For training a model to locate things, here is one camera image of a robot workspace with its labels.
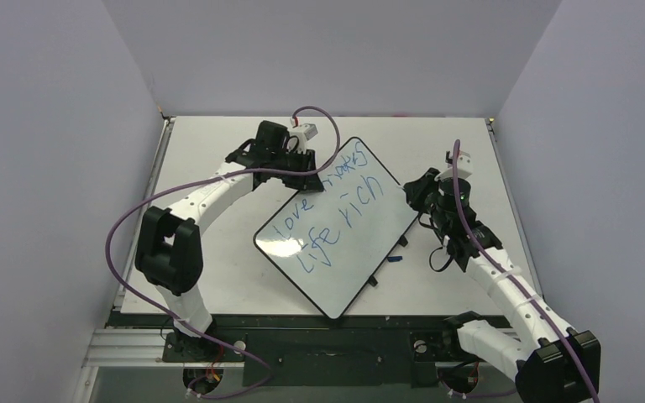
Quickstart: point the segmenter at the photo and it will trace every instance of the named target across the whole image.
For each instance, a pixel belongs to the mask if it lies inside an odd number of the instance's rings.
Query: white tabletop
[[[288,118],[177,117],[155,191],[209,177],[232,150],[253,138],[261,120],[285,125]],[[445,167],[444,155],[454,140],[474,159],[469,178],[471,206],[503,242],[523,275],[535,284],[513,216],[490,136],[481,118],[337,118],[343,142],[364,140],[400,183],[419,178],[433,166]],[[334,149],[334,132],[325,118],[301,118],[317,125],[320,134],[309,146],[320,165]],[[202,236],[204,271],[199,280],[204,302],[214,314],[320,315],[315,306],[253,244],[255,232],[294,193],[272,179],[231,206]],[[186,191],[155,203],[166,207]],[[393,255],[402,261],[384,263],[376,287],[359,293],[346,315],[454,315],[476,311],[500,315],[488,296],[456,264],[443,273],[429,269],[428,256],[438,246],[434,234],[414,224],[406,235],[409,245]],[[434,255],[436,267],[445,261]],[[129,282],[147,296],[164,303],[160,294],[137,270]],[[123,313],[159,313],[127,292]]]

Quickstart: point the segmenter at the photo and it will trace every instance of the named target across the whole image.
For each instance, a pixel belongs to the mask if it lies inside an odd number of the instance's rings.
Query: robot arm
[[[450,153],[446,160],[451,164]],[[577,333],[520,276],[522,269],[511,262],[500,239],[476,219],[470,207],[471,185],[466,180],[473,173],[470,155],[460,153],[457,166],[459,199],[470,230],[505,272],[471,243],[459,218],[450,166],[444,172],[430,168],[420,179],[406,183],[407,203],[420,214],[430,215],[431,227],[450,257],[498,306],[519,340],[498,331],[474,312],[467,312],[450,321],[452,336],[448,339],[453,345],[449,347],[472,353],[513,379],[523,401],[579,402],[589,398],[578,370],[547,319],[557,325],[577,353],[595,389],[600,373],[599,342],[589,331]],[[542,315],[535,305],[543,310]]]
[[[317,130],[303,124],[288,130],[264,121],[255,139],[232,152],[213,177],[221,181],[197,188],[166,209],[150,207],[143,215],[134,264],[155,285],[167,307],[196,330],[205,332],[212,316],[196,287],[203,270],[201,236],[229,206],[254,191],[271,177],[299,191],[322,191],[317,175],[292,176],[247,173],[225,179],[230,172],[246,168],[272,168],[295,172],[315,170],[315,152],[307,141]],[[194,332],[175,321],[176,330],[197,339]]]

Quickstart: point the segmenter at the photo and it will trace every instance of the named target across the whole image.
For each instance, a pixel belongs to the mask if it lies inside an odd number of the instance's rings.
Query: white wall
[[[603,347],[603,401],[645,401],[645,2],[564,0],[497,133],[549,302]]]
[[[170,115],[494,116],[560,0],[104,0]]]
[[[0,401],[70,401],[161,124],[100,0],[0,2]]]

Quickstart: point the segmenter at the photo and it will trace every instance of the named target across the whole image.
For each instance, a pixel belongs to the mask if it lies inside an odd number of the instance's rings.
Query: whiteboard
[[[340,317],[417,214],[362,139],[353,137],[319,174],[325,191],[296,193],[254,243],[298,290]]]

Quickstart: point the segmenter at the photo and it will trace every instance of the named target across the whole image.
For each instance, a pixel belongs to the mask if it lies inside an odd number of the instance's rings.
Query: purple cable
[[[459,158],[459,153],[461,151],[461,140],[456,140],[454,142],[454,157],[452,159],[452,172],[454,174],[454,194],[455,194],[455,200],[456,200],[456,211],[459,212],[459,217],[461,218],[461,224],[464,226],[464,230],[466,231],[466,234],[469,236],[469,239],[471,240],[471,243],[479,250],[479,252],[485,257],[490,264],[493,265],[498,271],[501,273],[506,273],[507,270],[503,269],[503,266],[501,266],[498,262],[493,260],[491,256],[488,254],[488,252],[485,251],[483,246],[479,243],[478,239],[476,239],[476,236],[474,235],[473,231],[471,231],[471,227],[469,226],[469,223],[466,221],[466,216],[464,215],[464,208],[461,205],[461,199],[459,197],[460,191],[459,191],[459,167],[458,167],[458,158]],[[572,359],[572,362],[574,365],[577,367],[577,370],[579,372],[579,376],[582,377],[582,380],[585,382],[585,386],[587,386],[587,390],[590,391],[590,395],[592,396],[592,401],[595,403],[600,403],[600,397],[597,395],[597,391],[595,390],[595,386],[592,385],[592,380],[590,379],[590,376],[587,374],[587,370],[585,370],[585,367],[582,365],[582,363],[579,361],[579,357],[577,356],[577,353],[572,349],[572,346],[569,345],[569,342],[565,339],[563,336],[563,333],[560,331],[558,328],[558,325],[553,322],[553,320],[550,317],[547,317],[545,315],[545,311],[543,308],[538,304],[537,301],[534,299],[531,299],[530,292],[523,287],[520,281],[514,276],[514,275],[508,275],[508,280],[510,280],[516,287],[517,289],[528,299],[530,300],[530,304],[535,308],[535,310],[540,314],[540,317],[545,319],[545,322],[550,325],[550,327],[553,329],[553,332],[558,336],[560,339],[560,342],[563,344],[563,347],[565,347],[565,350],[567,350],[570,358]]]
[[[226,399],[228,397],[234,397],[234,396],[242,395],[243,393],[246,393],[246,392],[248,392],[250,390],[253,390],[253,389],[261,386],[262,384],[268,382],[273,377],[272,374],[270,373],[270,371],[271,371],[270,365],[268,365],[263,359],[253,355],[252,353],[249,353],[249,352],[247,352],[245,350],[242,350],[240,348],[234,347],[231,344],[228,344],[228,343],[226,343],[226,342],[224,342],[222,340],[219,340],[217,338],[209,336],[208,334],[206,334],[204,332],[200,332],[200,331],[196,330],[189,323],[187,323],[185,321],[182,321],[173,311],[170,311],[169,309],[167,309],[166,307],[162,306],[161,304],[158,304],[156,301],[150,299],[148,296],[142,294],[141,292],[136,290],[134,287],[132,287],[118,273],[118,271],[115,269],[115,264],[113,263],[113,257],[112,257],[112,251],[111,251],[112,242],[113,242],[113,236],[114,236],[115,232],[118,230],[119,226],[122,225],[124,220],[126,220],[133,213],[137,212],[140,208],[150,204],[152,201],[157,200],[160,197],[163,197],[163,196],[169,195],[171,193],[174,193],[176,191],[182,191],[184,189],[189,189],[189,188],[192,188],[192,187],[210,185],[212,183],[222,181],[224,178],[227,179],[227,178],[230,178],[232,176],[243,175],[243,174],[266,173],[266,174],[277,174],[277,175],[308,176],[308,175],[315,175],[316,173],[328,168],[333,163],[333,161],[335,161],[335,157],[338,156],[338,152],[340,151],[340,141],[341,141],[340,137],[341,136],[340,136],[340,130],[338,128],[338,124],[335,122],[335,119],[329,113],[325,112],[323,109],[321,109],[319,107],[313,107],[313,106],[299,107],[293,113],[293,115],[292,115],[293,118],[296,118],[298,113],[300,113],[302,111],[306,111],[306,110],[313,110],[313,111],[320,112],[322,115],[325,116],[325,118],[328,118],[330,120],[330,123],[333,124],[333,128],[335,129],[335,136],[336,136],[335,152],[333,153],[333,155],[327,161],[325,161],[324,164],[322,164],[322,166],[320,168],[317,168],[316,170],[310,170],[308,172],[292,172],[292,171],[287,171],[287,170],[273,170],[273,169],[269,169],[269,168],[253,168],[253,169],[246,169],[246,170],[237,170],[235,172],[229,172],[229,173],[224,174],[222,176],[217,176],[217,177],[214,177],[214,178],[205,179],[203,181],[196,181],[196,182],[192,182],[192,183],[186,183],[184,185],[175,186],[175,187],[172,187],[172,188],[167,189],[165,191],[161,191],[161,192],[159,192],[157,194],[154,194],[154,195],[152,195],[150,197],[147,197],[146,199],[144,199],[143,201],[138,203],[136,206],[134,206],[134,207],[130,208],[129,210],[127,210],[120,218],[117,219],[117,221],[115,221],[115,223],[113,224],[113,227],[110,228],[110,231],[107,233],[107,238],[105,239],[105,261],[107,262],[107,266],[110,269],[110,273],[112,273],[113,276],[115,277],[115,280],[117,280],[118,283],[120,283],[126,290],[128,290],[129,292],[135,294],[142,301],[145,301],[145,302],[149,303],[150,305],[160,309],[161,311],[163,311],[164,313],[166,313],[167,315],[172,317],[172,319],[178,321],[183,327],[185,327],[189,331],[194,332],[195,334],[201,336],[202,338],[205,338],[206,340],[208,340],[210,342],[213,342],[213,343],[216,343],[218,345],[224,346],[225,348],[233,350],[233,351],[235,351],[237,353],[241,353],[244,356],[246,356],[246,357],[248,357],[250,359],[253,359],[255,362],[263,365],[264,367],[266,367],[269,370],[269,374],[265,378],[263,378],[262,380],[256,382],[255,384],[253,384],[253,385],[251,385],[251,386],[249,386],[249,387],[247,387],[245,389],[238,390],[236,392],[228,393],[228,394],[225,394],[225,395],[218,395],[218,396],[206,396],[206,395],[203,395],[202,396],[203,399],[210,399],[210,400]],[[198,379],[198,378],[194,379],[189,384],[189,389],[193,389],[192,386],[195,385],[196,382],[198,382],[199,380],[200,379]]]

